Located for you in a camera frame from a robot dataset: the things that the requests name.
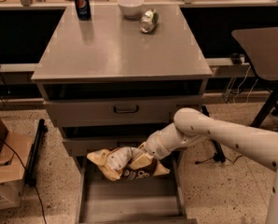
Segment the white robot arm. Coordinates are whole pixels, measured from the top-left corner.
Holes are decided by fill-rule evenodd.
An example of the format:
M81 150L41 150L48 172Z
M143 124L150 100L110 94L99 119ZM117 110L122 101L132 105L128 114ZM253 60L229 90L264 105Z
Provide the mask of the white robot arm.
M278 133L212 119L193 108L181 108L174 121L152 133L139 148L161 160L181 147L209 138L276 173L265 224L278 224Z

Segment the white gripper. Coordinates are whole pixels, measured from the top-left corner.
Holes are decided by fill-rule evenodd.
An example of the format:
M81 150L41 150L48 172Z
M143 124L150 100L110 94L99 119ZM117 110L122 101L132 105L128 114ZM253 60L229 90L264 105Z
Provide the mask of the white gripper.
M146 141L139 146L139 148L145 149L148 154L144 153L133 160L128 165L132 170L141 169L150 165L153 160L152 156L158 160L162 160L171 154L171 151L163 144L160 132L152 133Z

